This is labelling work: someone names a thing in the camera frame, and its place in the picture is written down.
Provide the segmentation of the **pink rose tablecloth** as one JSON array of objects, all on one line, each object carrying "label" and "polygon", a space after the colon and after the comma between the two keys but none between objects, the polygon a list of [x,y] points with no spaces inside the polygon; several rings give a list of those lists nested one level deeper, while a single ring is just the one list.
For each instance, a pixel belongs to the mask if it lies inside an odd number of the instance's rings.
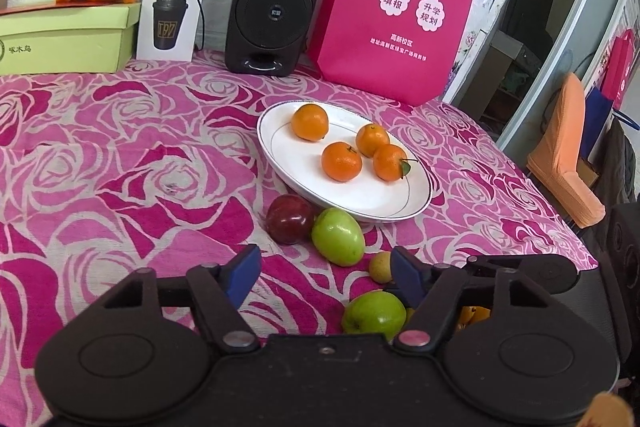
[{"label": "pink rose tablecloth", "polygon": [[190,63],[132,61],[113,75],[1,81],[1,421],[49,416],[37,352],[139,268],[161,277],[262,250],[244,319],[261,336],[335,334],[344,306],[374,284],[365,265],[330,265],[264,228],[286,190],[259,147],[269,106],[331,103],[375,121],[415,153],[434,188],[418,217],[363,230],[367,254],[404,246],[427,262],[559,254],[596,262],[521,170],[469,117],[439,101],[410,107],[306,70],[233,75],[212,52]]}]

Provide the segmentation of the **orange upper right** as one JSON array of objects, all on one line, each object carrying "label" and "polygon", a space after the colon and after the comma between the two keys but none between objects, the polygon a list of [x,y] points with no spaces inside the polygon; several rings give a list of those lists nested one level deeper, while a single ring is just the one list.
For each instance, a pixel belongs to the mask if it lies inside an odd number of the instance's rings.
[{"label": "orange upper right", "polygon": [[383,145],[390,144],[387,131],[379,124],[365,124],[356,135],[356,145],[359,152],[367,158],[372,158]]}]

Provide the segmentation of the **white cup box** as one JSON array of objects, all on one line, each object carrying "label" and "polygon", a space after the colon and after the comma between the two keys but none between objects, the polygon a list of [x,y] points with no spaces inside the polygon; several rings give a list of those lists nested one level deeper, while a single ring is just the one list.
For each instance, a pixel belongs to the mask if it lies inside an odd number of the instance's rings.
[{"label": "white cup box", "polygon": [[136,57],[191,62],[202,0],[142,0]]}]

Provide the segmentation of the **magenta tote bag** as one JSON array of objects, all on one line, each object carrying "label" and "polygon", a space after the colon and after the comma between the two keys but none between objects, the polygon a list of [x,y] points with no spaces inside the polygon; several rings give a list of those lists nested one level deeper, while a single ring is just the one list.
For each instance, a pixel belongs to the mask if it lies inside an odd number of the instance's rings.
[{"label": "magenta tote bag", "polygon": [[421,105],[444,92],[472,0],[322,0],[308,54],[325,80]]}]

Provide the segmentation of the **orange with leaf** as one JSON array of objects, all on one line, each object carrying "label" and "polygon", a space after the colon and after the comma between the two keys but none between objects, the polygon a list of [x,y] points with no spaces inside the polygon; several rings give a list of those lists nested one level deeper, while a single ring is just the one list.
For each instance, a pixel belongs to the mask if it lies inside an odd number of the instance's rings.
[{"label": "orange with leaf", "polygon": [[394,144],[381,145],[372,157],[374,173],[385,182],[404,179],[415,163],[416,159]]}]

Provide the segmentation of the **dark red apple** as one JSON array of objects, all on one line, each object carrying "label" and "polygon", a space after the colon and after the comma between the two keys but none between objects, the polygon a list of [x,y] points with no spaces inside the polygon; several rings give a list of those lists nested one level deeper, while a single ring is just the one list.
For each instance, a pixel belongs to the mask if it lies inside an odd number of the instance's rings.
[{"label": "dark red apple", "polygon": [[315,217],[314,207],[306,199],[283,194],[269,206],[265,228],[276,243],[294,245],[309,239]]}]

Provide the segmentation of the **green apple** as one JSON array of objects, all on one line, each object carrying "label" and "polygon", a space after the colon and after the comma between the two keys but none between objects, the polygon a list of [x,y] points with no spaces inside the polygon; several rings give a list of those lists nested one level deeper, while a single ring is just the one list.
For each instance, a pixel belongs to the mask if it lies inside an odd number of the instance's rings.
[{"label": "green apple", "polygon": [[404,327],[407,310],[387,291],[368,291],[345,308],[341,325],[349,335],[381,334],[392,340]]},{"label": "green apple", "polygon": [[356,265],[366,247],[359,223],[335,207],[326,208],[314,221],[311,242],[323,258],[343,268]]}]

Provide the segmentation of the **orange covered chair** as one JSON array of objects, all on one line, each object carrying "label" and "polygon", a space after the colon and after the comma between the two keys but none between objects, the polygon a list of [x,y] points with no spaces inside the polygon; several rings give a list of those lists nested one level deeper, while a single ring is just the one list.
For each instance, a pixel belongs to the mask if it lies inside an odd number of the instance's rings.
[{"label": "orange covered chair", "polygon": [[527,169],[578,226],[586,229],[605,217],[605,207],[577,171],[586,99],[582,82],[570,72],[556,100],[547,130],[526,159]]}]

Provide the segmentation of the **white oval plate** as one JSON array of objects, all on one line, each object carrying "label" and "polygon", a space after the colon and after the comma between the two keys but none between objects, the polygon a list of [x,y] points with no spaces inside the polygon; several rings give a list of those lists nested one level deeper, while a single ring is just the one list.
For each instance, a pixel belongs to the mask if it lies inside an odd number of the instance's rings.
[{"label": "white oval plate", "polygon": [[320,102],[270,106],[257,123],[269,165],[300,196],[367,222],[419,216],[435,195],[422,162],[378,124]]}]

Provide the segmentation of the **small orange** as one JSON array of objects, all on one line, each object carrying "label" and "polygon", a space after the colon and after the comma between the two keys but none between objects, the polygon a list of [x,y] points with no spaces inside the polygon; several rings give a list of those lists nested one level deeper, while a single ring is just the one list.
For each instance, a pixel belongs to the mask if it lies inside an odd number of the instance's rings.
[{"label": "small orange", "polygon": [[488,320],[491,311],[480,306],[426,305],[415,309],[408,317],[405,331],[426,332],[431,337],[448,335],[467,327]]}]

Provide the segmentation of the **green shoe box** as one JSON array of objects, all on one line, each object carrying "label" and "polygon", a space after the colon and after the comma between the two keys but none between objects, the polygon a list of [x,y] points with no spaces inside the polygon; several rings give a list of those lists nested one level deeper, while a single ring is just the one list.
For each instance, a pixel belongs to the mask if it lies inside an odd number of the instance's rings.
[{"label": "green shoe box", "polygon": [[134,55],[133,4],[39,5],[1,12],[1,74],[118,72]]}]

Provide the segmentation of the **orange middle front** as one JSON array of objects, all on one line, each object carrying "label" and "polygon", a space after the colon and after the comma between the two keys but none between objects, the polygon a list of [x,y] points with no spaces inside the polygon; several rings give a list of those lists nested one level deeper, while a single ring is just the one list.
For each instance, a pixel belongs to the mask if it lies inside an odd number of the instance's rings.
[{"label": "orange middle front", "polygon": [[321,168],[332,180],[344,183],[358,176],[362,169],[362,159],[352,145],[334,142],[323,150]]}]

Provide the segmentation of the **small yellow-brown fruit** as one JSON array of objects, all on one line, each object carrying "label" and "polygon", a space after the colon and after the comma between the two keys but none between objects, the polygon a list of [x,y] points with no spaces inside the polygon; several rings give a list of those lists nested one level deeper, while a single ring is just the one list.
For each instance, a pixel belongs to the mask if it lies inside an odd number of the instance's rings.
[{"label": "small yellow-brown fruit", "polygon": [[380,251],[370,259],[369,275],[375,283],[381,285],[388,284],[393,280],[389,251]]}]

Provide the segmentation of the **orange far left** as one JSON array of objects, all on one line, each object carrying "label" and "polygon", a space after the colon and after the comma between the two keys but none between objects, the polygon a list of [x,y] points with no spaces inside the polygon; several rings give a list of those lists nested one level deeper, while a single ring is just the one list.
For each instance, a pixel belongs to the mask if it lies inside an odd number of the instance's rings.
[{"label": "orange far left", "polygon": [[329,132],[329,117],[320,105],[304,104],[292,116],[291,127],[299,139],[318,142]]}]

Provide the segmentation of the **black speaker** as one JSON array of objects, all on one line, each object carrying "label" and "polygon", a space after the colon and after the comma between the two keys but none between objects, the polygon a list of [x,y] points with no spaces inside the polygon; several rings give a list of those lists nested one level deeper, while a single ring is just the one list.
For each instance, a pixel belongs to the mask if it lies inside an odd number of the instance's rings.
[{"label": "black speaker", "polygon": [[232,0],[224,64],[235,74],[285,77],[307,39],[317,0]]}]

